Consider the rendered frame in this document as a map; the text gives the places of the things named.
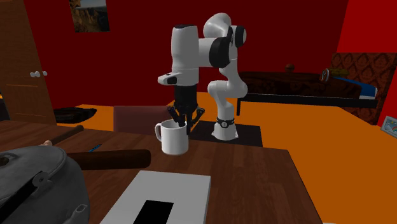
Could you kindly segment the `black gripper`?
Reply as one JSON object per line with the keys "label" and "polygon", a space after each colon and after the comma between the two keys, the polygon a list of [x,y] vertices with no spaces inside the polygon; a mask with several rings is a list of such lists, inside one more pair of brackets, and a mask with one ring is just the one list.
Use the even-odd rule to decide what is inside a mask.
{"label": "black gripper", "polygon": [[186,125],[186,134],[189,135],[192,127],[205,113],[205,109],[199,107],[197,104],[197,85],[176,85],[174,87],[174,98],[174,106],[168,106],[167,110],[172,119],[180,127],[184,127]]}

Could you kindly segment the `white mug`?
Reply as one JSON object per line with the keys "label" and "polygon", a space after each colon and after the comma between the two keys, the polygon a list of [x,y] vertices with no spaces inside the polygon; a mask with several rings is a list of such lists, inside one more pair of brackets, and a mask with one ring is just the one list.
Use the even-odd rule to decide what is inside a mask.
{"label": "white mug", "polygon": [[165,154],[182,155],[188,151],[186,127],[186,124],[180,127],[174,120],[166,120],[155,125],[155,135],[161,142]]}

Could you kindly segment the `dark red chair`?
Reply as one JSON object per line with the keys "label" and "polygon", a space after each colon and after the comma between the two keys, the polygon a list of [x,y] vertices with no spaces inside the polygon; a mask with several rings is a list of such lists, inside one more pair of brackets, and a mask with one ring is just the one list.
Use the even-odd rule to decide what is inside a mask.
{"label": "dark red chair", "polygon": [[113,130],[155,135],[155,125],[171,119],[167,106],[114,106]]}

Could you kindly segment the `black robot stand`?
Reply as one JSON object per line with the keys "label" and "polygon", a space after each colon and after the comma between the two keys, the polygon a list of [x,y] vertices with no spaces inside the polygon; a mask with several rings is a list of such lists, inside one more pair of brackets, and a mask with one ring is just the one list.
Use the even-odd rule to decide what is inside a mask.
{"label": "black robot stand", "polygon": [[238,138],[230,141],[216,139],[212,132],[214,122],[199,121],[190,133],[190,139],[217,143],[230,143],[262,147],[261,129],[259,126],[236,124]]}

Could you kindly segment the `white box with black slot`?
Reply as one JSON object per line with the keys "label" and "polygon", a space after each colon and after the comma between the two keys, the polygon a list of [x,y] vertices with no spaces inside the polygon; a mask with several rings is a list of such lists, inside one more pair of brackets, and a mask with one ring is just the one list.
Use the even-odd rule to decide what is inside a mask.
{"label": "white box with black slot", "polygon": [[100,224],[205,224],[211,177],[139,171]]}

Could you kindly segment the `dark brown rolling pin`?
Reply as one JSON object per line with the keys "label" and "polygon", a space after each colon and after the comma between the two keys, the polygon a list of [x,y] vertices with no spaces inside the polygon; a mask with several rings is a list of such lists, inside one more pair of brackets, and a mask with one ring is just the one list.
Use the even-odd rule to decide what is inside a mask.
{"label": "dark brown rolling pin", "polygon": [[143,169],[151,163],[149,150],[115,150],[68,153],[81,170]]}

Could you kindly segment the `brown wooden table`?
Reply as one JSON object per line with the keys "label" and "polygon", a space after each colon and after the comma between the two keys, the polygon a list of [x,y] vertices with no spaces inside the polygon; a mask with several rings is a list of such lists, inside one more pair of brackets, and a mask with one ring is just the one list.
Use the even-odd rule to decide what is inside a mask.
{"label": "brown wooden table", "polygon": [[[38,145],[72,129],[0,122],[0,151]],[[161,151],[155,136],[85,129],[57,144],[68,153],[147,149],[149,171],[211,176],[206,224],[323,224],[287,150],[189,141],[181,156]],[[91,202],[89,224],[99,224],[137,169],[83,171]]]}

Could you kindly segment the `black floor cushion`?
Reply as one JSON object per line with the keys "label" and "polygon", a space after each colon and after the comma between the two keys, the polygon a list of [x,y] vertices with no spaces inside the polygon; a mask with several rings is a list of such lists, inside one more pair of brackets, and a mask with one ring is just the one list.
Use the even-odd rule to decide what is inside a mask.
{"label": "black floor cushion", "polygon": [[54,109],[57,123],[80,123],[90,119],[96,114],[95,108],[61,108]]}

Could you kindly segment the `dark bed with patterned headboard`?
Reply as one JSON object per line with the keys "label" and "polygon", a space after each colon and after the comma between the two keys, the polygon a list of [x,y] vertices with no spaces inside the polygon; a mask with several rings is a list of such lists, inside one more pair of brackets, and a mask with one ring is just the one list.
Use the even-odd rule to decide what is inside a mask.
{"label": "dark bed with patterned headboard", "polygon": [[241,72],[248,93],[237,101],[336,106],[378,123],[397,53],[334,53],[322,73]]}

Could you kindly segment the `brown stick with pale tip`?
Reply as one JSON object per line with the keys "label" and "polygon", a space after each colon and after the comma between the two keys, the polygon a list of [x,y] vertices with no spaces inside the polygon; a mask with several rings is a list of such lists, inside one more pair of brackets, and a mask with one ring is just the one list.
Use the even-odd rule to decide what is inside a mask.
{"label": "brown stick with pale tip", "polygon": [[63,134],[61,134],[61,135],[59,135],[57,137],[54,137],[53,139],[46,140],[41,145],[42,146],[53,146],[54,144],[58,144],[61,141],[65,140],[65,139],[67,139],[67,138],[69,138],[69,137],[71,137],[71,136],[73,136],[73,135],[75,135],[75,134],[77,134],[79,132],[82,132],[82,131],[84,131],[84,127],[82,125],[77,125],[74,128],[72,128],[71,130],[68,130],[67,132],[65,132]]}

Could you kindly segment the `grey lidded pot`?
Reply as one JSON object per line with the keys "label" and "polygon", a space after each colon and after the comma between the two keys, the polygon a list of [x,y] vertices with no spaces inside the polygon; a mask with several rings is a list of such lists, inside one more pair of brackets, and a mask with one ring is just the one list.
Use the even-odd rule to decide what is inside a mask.
{"label": "grey lidded pot", "polygon": [[79,164],[56,146],[0,152],[0,224],[88,224]]}

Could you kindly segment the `brown wooden door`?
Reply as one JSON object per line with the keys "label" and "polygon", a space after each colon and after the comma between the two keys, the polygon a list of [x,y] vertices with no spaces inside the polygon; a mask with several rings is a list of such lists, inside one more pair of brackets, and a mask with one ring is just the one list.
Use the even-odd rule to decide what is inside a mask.
{"label": "brown wooden door", "polygon": [[24,0],[0,0],[0,93],[11,120],[57,123]]}

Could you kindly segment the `small framed rainbow picture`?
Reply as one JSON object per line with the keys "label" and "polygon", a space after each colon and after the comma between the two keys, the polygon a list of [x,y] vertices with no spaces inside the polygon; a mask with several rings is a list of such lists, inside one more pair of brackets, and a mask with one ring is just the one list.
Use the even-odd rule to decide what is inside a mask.
{"label": "small framed rainbow picture", "polygon": [[381,130],[397,138],[397,118],[386,116],[384,119],[384,123],[381,126]]}

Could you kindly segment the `landscape wall picture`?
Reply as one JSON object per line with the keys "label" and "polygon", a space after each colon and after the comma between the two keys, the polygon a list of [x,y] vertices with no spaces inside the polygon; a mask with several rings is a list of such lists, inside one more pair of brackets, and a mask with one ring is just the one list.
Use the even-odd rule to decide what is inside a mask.
{"label": "landscape wall picture", "polygon": [[109,32],[106,0],[69,0],[75,32]]}

